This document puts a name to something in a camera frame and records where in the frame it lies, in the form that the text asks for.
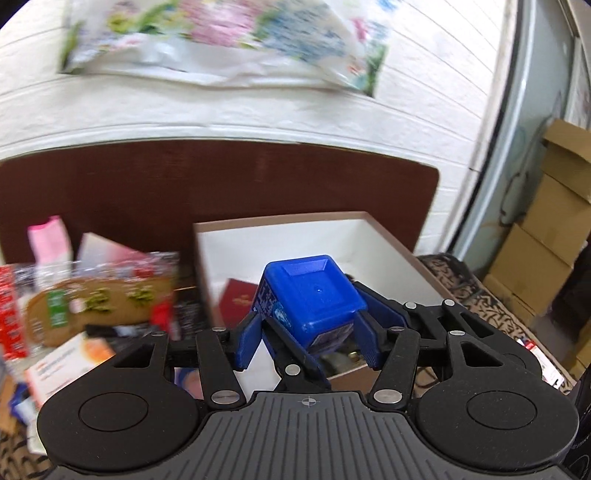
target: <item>red book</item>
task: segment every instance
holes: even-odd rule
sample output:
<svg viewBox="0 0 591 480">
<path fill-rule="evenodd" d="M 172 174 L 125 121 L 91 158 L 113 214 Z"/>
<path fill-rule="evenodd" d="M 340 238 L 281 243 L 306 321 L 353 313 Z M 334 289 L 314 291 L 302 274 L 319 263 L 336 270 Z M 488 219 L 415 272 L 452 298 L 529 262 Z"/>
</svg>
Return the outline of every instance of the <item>red book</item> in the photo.
<svg viewBox="0 0 591 480">
<path fill-rule="evenodd" d="M 226 328 L 234 328 L 251 311 L 258 285 L 231 278 L 219 303 Z"/>
</svg>

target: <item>round black disc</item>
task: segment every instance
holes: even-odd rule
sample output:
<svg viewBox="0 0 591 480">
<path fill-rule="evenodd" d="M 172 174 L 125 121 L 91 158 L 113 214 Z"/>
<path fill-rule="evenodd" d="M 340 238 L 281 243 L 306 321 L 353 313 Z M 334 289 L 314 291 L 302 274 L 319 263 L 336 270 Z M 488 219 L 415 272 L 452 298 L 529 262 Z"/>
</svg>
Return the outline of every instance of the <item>round black disc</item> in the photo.
<svg viewBox="0 0 591 480">
<path fill-rule="evenodd" d="M 578 427 L 571 402 L 525 369 L 464 367 L 418 402 L 417 426 L 441 453 L 487 471 L 560 459 Z"/>
<path fill-rule="evenodd" d="M 151 354 L 148 347 L 147 363 Z M 195 433 L 197 405 L 164 378 L 162 365 L 119 364 L 112 358 L 43 405 L 37 423 L 52 461 L 89 472 L 129 472 L 174 455 Z"/>
</svg>

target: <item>green label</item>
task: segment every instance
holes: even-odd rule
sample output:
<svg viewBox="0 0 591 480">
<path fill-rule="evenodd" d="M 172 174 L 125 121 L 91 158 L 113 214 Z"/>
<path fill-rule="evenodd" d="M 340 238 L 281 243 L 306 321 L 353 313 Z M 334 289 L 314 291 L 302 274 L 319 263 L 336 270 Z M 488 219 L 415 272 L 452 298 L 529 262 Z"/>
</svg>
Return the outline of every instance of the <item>green label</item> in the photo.
<svg viewBox="0 0 591 480">
<path fill-rule="evenodd" d="M 47 306 L 51 327 L 65 327 L 68 324 L 67 305 L 64 290 L 50 290 L 47 292 Z"/>
</svg>

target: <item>crosshair mark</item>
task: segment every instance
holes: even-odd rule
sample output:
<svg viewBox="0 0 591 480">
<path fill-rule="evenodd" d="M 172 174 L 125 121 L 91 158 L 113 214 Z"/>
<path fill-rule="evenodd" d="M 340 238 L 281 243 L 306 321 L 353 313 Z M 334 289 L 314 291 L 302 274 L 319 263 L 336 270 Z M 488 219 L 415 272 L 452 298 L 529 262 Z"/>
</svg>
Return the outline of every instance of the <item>crosshair mark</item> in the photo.
<svg viewBox="0 0 591 480">
<path fill-rule="evenodd" d="M 306 397 L 304 400 L 300 400 L 300 403 L 308 408 L 313 407 L 314 405 L 316 405 L 317 403 L 320 403 L 319 401 L 317 401 L 315 398 L 312 397 Z"/>
</svg>

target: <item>patterned fabric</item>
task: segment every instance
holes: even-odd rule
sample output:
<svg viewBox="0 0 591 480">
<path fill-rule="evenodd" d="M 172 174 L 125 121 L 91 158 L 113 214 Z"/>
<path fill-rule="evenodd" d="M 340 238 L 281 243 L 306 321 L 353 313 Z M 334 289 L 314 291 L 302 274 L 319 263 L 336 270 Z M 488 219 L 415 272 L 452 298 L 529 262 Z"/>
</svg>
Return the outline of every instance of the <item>patterned fabric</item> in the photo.
<svg viewBox="0 0 591 480">
<path fill-rule="evenodd" d="M 18 426 L 15 435 L 0 436 L 0 475 L 4 480 L 42 478 L 52 468 L 49 458 L 27 450 L 27 429 Z"/>
<path fill-rule="evenodd" d="M 468 310 L 476 313 L 511 338 L 516 340 L 518 338 L 526 338 L 536 343 L 564 377 L 564 383 L 560 387 L 560 391 L 567 394 L 573 389 L 576 382 L 562 365 L 556 361 L 556 358 L 546 350 L 544 345 L 519 319 L 513 316 L 476 277 L 468 272 L 463 264 L 447 254 L 425 255 L 419 257 L 419 259 L 435 275 L 439 282 L 454 295 L 456 300 Z M 422 385 L 430 387 L 433 385 L 433 382 L 437 382 L 435 375 L 429 370 L 425 371 L 421 369 L 421 371 L 417 372 L 417 380 L 415 382 L 415 394 L 417 396 L 420 396 L 425 391 L 425 387 Z"/>
</svg>

